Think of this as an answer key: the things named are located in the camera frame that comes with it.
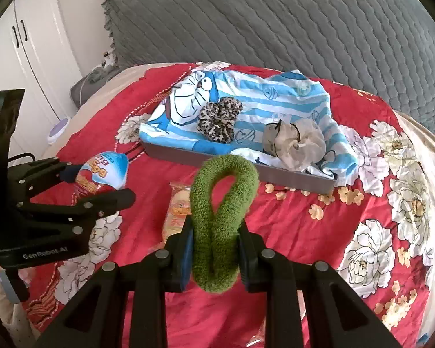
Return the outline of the red surprise egg toy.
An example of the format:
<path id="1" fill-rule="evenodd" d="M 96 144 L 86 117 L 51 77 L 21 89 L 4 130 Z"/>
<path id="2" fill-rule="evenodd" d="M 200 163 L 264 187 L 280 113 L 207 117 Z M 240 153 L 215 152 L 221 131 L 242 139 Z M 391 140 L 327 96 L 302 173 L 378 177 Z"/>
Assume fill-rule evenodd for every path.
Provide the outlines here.
<path id="1" fill-rule="evenodd" d="M 77 172 L 75 196 L 82 199 L 123 189 L 126 186 L 128 169 L 129 159 L 125 154 L 103 152 L 94 155 Z"/>

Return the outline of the yellow packaged rice cracker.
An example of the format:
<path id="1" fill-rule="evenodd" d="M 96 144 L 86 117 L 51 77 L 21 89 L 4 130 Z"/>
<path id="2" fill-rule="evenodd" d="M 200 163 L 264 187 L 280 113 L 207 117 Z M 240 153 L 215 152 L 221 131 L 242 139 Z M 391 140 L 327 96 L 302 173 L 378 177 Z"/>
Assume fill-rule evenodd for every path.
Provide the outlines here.
<path id="1" fill-rule="evenodd" d="M 163 249 L 170 236 L 181 232 L 185 219 L 191 214 L 190 185 L 181 182 L 171 182 L 172 190 L 166 217 L 162 225 L 161 240 L 150 249 L 150 252 Z"/>

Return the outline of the green fuzzy scrunchie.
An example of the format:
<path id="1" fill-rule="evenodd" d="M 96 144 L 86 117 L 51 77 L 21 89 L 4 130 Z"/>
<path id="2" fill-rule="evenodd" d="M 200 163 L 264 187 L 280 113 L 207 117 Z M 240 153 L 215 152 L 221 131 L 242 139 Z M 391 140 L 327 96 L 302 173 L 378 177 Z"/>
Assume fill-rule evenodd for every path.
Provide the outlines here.
<path id="1" fill-rule="evenodd" d="M 255 196 L 255 186 L 238 185 L 235 175 L 205 177 L 197 172 L 190 191 L 191 218 L 194 230 L 192 275 L 202 290 L 221 294 L 236 282 L 239 268 L 236 245 L 238 230 Z M 225 177 L 233 176 L 234 183 L 217 208 L 212 204 L 214 187 Z"/>

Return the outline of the leopard print scrunchie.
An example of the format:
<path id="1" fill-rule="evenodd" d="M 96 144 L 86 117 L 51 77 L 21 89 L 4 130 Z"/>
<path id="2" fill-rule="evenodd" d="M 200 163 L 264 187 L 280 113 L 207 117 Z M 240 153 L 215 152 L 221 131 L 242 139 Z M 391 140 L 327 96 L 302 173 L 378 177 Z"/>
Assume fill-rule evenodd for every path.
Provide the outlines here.
<path id="1" fill-rule="evenodd" d="M 228 144 L 234 139 L 235 122 L 242 111 L 242 103 L 234 97 L 208 102 L 200 111 L 197 130 L 209 141 Z"/>

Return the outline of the beige sheer scrunchie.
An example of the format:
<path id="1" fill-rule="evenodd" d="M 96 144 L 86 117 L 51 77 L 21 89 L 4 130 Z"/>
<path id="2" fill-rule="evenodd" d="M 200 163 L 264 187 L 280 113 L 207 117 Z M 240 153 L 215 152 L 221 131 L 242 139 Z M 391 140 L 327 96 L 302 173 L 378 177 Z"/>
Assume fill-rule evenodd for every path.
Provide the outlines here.
<path id="1" fill-rule="evenodd" d="M 279 120 L 265 125 L 263 151 L 277 157 L 290 171 L 305 171 L 320 162 L 326 153 L 324 135 L 312 119 L 295 123 Z"/>

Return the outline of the pink packaged rice cracker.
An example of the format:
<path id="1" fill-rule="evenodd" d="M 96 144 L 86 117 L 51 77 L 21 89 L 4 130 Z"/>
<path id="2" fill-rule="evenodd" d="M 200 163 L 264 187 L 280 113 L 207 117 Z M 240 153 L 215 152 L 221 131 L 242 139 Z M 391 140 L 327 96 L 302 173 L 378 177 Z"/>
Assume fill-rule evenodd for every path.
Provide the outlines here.
<path id="1" fill-rule="evenodd" d="M 304 302 L 304 298 L 302 295 L 302 291 L 297 291 L 297 297 L 298 297 L 298 306 L 299 306 L 299 312 L 301 320 L 304 319 L 306 315 L 306 306 Z M 251 337 L 251 339 L 246 344 L 246 347 L 264 347 L 265 343 L 265 322 L 266 319 L 263 320 L 260 328 L 258 329 L 258 332 Z"/>

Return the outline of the purple white round object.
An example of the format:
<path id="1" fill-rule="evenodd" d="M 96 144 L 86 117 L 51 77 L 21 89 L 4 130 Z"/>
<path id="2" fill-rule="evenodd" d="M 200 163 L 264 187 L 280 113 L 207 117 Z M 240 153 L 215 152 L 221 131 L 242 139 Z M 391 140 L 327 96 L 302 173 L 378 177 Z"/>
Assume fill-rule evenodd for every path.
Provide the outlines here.
<path id="1" fill-rule="evenodd" d="M 56 140 L 64 133 L 67 126 L 70 123 L 70 117 L 65 117 L 58 121 L 58 123 L 53 126 L 47 136 L 47 142 L 49 145 L 55 144 Z"/>

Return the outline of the red floral quilt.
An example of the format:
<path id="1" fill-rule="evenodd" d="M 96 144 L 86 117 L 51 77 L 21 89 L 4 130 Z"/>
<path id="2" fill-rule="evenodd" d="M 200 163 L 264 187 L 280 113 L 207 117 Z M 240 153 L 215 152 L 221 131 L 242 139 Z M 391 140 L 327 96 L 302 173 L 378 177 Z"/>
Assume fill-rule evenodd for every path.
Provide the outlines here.
<path id="1" fill-rule="evenodd" d="M 88 100 L 50 148 L 75 163 L 107 150 L 131 153 L 127 185 L 137 201 L 96 223 L 87 255 L 37 270 L 24 306 L 37 330 L 103 263 L 137 262 L 162 245 L 172 184 L 191 184 L 195 170 L 143 154 L 138 128 L 190 70 L 190 64 L 126 69 Z M 435 331 L 435 138 L 378 96 L 327 80 L 322 85 L 358 169 L 325 195 L 261 183 L 246 222 L 291 260 L 329 263 L 402 346 L 418 347 Z"/>

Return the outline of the grey bag on floor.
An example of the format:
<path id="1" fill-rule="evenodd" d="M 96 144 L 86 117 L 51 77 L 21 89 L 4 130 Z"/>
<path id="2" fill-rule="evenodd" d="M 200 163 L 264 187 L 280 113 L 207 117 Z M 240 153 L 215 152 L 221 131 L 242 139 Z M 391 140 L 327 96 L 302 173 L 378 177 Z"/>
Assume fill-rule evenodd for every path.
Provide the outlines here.
<path id="1" fill-rule="evenodd" d="M 118 65 L 99 65 L 75 83 L 70 89 L 70 97 L 77 109 L 121 71 Z"/>

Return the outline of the white wardrobe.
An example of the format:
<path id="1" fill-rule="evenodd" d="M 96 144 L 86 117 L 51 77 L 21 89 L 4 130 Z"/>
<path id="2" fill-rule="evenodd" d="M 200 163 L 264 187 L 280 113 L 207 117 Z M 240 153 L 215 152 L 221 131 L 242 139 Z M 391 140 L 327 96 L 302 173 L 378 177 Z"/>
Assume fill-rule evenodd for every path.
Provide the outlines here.
<path id="1" fill-rule="evenodd" d="M 14 0 L 0 18 L 0 90 L 25 91 L 10 155 L 36 157 L 48 134 L 77 107 L 70 89 L 81 78 L 58 0 Z"/>

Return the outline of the grey shallow tray box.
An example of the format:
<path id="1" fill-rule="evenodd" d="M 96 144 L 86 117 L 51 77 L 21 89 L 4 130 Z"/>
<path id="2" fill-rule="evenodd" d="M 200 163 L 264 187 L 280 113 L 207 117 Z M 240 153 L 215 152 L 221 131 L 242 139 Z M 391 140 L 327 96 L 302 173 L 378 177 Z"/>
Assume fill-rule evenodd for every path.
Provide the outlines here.
<path id="1" fill-rule="evenodd" d="M 311 193 L 328 194 L 334 188 L 335 179 L 308 174 L 306 172 L 290 171 L 273 166 L 267 166 L 257 161 L 256 164 L 238 155 L 210 155 L 192 151 L 171 148 L 148 142 L 142 142 L 145 152 L 152 158 L 167 160 L 177 164 L 195 167 L 205 167 L 201 173 L 207 177 L 218 175 L 235 175 L 238 185 L 255 186 L 257 179 L 275 185 L 283 185 Z"/>

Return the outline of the blue striped Doraemon cloth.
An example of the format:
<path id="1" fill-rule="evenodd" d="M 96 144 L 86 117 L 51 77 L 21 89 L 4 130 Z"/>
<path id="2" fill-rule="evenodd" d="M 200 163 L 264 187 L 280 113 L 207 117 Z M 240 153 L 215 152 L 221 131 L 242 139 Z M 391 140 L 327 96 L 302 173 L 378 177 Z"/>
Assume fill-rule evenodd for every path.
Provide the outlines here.
<path id="1" fill-rule="evenodd" d="M 201 109 L 208 102 L 234 97 L 243 105 L 234 126 L 234 139 L 228 144 L 212 142 L 197 130 Z M 320 127 L 326 144 L 324 158 L 309 166 L 308 174 L 347 185 L 358 170 L 358 160 L 345 134 L 334 120 L 331 98 L 321 83 L 290 71 L 263 78 L 230 69 L 194 69 L 172 86 L 140 124 L 140 140 L 210 155 L 240 155 L 257 163 L 287 169 L 275 156 L 263 151 L 265 125 L 279 120 L 295 123 L 312 119 Z"/>

